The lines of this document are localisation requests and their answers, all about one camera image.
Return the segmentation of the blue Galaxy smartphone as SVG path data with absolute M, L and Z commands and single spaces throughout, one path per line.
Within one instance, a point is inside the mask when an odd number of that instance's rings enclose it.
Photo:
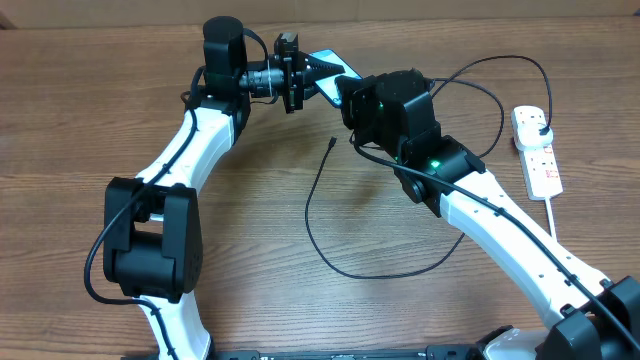
M 338 65 L 343 68 L 342 73 L 337 75 L 332 75 L 315 82 L 315 87 L 324 96 L 324 98 L 334 108 L 340 108 L 342 105 L 342 97 L 338 91 L 338 87 L 336 85 L 336 79 L 340 76 L 345 76 L 353 79 L 360 79 L 361 76 L 332 49 L 316 51 L 311 53 L 311 56 L 321 61 L 327 62 L 332 65 Z

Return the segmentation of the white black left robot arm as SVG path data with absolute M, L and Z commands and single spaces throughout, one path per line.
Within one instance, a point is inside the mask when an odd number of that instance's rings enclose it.
M 322 93 L 338 105 L 335 79 L 351 69 L 331 50 L 300 50 L 281 33 L 259 61 L 246 41 L 259 36 L 231 16 L 203 25 L 204 65 L 182 93 L 183 123 L 159 157 L 105 190 L 104 228 L 87 255 L 84 286 L 95 301 L 142 308 L 158 359 L 212 359 L 212 335 L 197 307 L 203 267 L 198 195 L 216 163 L 237 143 L 253 103 L 283 101 L 287 113 Z

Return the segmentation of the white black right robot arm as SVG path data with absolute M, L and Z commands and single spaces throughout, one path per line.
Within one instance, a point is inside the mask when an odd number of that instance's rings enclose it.
M 436 121 L 415 70 L 336 80 L 354 148 L 380 146 L 404 191 L 469 236 L 520 288 L 545 329 L 493 335 L 485 359 L 636 359 L 639 284 L 612 282 L 567 251 L 509 198 L 482 160 Z

